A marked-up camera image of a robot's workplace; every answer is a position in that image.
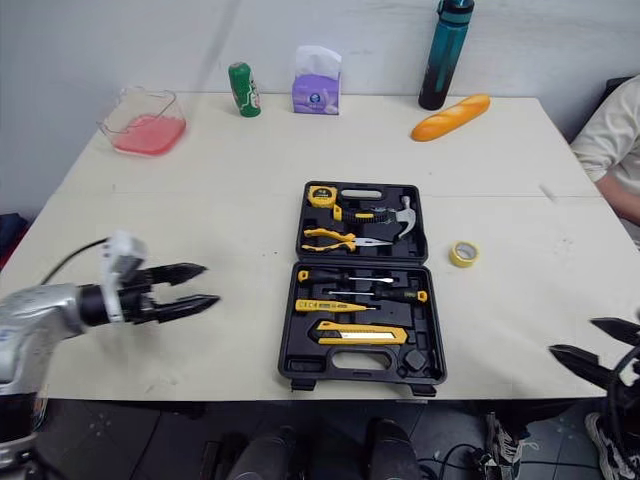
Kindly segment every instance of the yellow tape roll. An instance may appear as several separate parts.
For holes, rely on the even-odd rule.
[[[449,260],[456,267],[467,268],[475,263],[480,255],[478,247],[469,242],[457,242],[449,252]]]

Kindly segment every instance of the bottle cap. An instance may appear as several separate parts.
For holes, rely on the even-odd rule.
[[[438,13],[465,14],[473,12],[474,0],[440,0]]]

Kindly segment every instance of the tissue box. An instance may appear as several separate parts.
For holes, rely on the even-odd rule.
[[[301,75],[291,89],[293,111],[296,113],[322,113],[337,115],[340,103],[340,76],[338,79],[322,75]]]
[[[328,48],[303,45],[296,50],[296,79],[291,96],[296,113],[337,115],[342,57]]]

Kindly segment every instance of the tool case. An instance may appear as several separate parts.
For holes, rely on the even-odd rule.
[[[332,202],[323,207],[312,206],[308,194],[313,187],[329,187],[344,220],[353,212],[374,212],[360,215],[358,223],[336,219]],[[398,235],[406,224],[369,223],[365,217],[388,214],[404,208],[403,197],[415,212],[415,225],[402,238]],[[305,231],[324,228],[355,238],[373,238],[392,243],[382,246],[359,246],[314,251],[303,245],[323,247],[340,240],[321,236],[307,237]],[[291,274],[278,369],[291,380],[292,390],[311,391],[318,380],[361,380],[406,384],[413,395],[433,397],[435,385],[446,379],[446,365],[436,308],[431,273],[422,266],[428,256],[424,234],[420,195],[412,185],[385,185],[312,181],[305,185],[296,240],[299,261]],[[368,292],[382,285],[370,280],[347,280],[313,283],[300,281],[305,272],[332,272],[349,278],[393,278],[392,285],[427,292],[424,303],[404,303],[375,296],[329,294],[329,291]],[[330,313],[328,311],[297,311],[296,301],[315,299],[366,305],[371,310]],[[342,325],[399,327],[406,333],[402,343],[389,344],[321,344],[319,325],[326,322]],[[365,363],[357,361],[359,357]]]

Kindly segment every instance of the white shirt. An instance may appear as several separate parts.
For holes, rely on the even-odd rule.
[[[625,190],[640,196],[640,75],[609,95],[571,149],[591,180],[611,172]]]

